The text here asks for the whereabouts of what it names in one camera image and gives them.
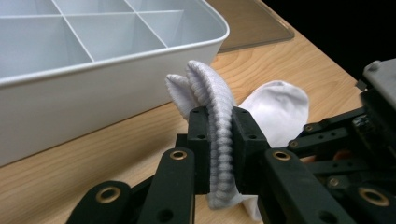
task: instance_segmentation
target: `white plastic tray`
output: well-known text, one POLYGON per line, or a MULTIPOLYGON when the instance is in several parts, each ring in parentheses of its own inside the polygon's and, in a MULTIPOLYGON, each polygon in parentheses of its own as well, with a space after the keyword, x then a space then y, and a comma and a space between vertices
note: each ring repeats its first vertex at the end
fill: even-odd
POLYGON ((0 0, 0 166, 170 102, 228 34, 203 0, 0 0))

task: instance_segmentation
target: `wooden surface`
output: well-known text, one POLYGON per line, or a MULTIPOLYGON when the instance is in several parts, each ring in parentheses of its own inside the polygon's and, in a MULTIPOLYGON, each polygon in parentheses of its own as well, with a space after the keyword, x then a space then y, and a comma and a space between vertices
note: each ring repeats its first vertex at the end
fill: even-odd
MULTIPOLYGON (((212 63, 240 104, 260 85, 285 80, 309 96, 309 122, 361 106, 355 80, 296 32, 287 42, 219 54, 212 63)), ((0 223, 65 223, 88 189, 107 180, 134 186, 153 175, 187 122, 162 105, 0 168, 0 223)), ((195 223, 257 223, 244 207, 211 211, 196 197, 195 223)))

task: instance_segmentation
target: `ribbed fabric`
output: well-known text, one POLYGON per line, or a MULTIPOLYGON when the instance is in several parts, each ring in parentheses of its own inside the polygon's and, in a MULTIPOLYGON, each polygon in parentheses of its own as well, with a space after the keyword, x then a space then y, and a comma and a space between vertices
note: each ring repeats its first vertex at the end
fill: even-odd
MULTIPOLYGON (((233 177, 231 119, 233 94, 224 79, 204 63, 189 61, 187 75, 168 75, 169 94, 181 116, 188 120, 192 109, 206 106, 210 146, 211 209, 244 202, 254 220, 261 220, 257 196, 241 195, 233 177)), ((272 81, 255 90, 239 106, 256 120, 271 147, 284 147, 302 130, 308 118, 308 97, 301 89, 284 81, 272 81)))
POLYGON ((184 119, 196 106, 206 106, 211 143, 209 207, 240 203, 233 179, 231 114, 236 103, 230 88, 211 67, 196 61, 188 62, 187 77, 168 75, 166 85, 184 119))

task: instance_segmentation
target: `tray compartment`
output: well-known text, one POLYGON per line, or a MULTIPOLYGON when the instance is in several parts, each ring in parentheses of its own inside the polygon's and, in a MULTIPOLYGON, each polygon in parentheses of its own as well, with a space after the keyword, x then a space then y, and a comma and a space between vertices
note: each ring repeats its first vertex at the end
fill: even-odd
POLYGON ((67 20, 96 61, 165 48, 134 13, 68 16, 67 20))
POLYGON ((194 7, 183 10, 139 12, 139 16, 168 47, 209 41, 222 36, 226 31, 213 22, 207 11, 194 7))
POLYGON ((126 0, 134 11, 181 10, 190 0, 126 0))
POLYGON ((60 13, 51 0, 0 0, 0 17, 55 14, 60 13))
POLYGON ((123 0, 54 0, 63 14, 132 12, 123 0))
POLYGON ((0 77, 92 60, 63 17, 0 18, 0 77))

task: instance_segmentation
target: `wooden table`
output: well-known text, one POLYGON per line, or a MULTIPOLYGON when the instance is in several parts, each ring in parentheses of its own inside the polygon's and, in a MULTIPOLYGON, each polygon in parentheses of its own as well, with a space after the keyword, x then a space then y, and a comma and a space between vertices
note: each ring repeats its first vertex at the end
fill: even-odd
MULTIPOLYGON (((356 81, 301 34, 286 42, 217 55, 211 64, 240 104, 260 85, 285 80, 306 91, 309 122, 361 106, 356 81)), ((88 189, 107 180, 134 186, 153 175, 187 122, 170 103, 0 168, 0 223, 65 223, 88 189)), ((244 207, 211 211, 196 197, 195 223, 257 223, 244 207)))

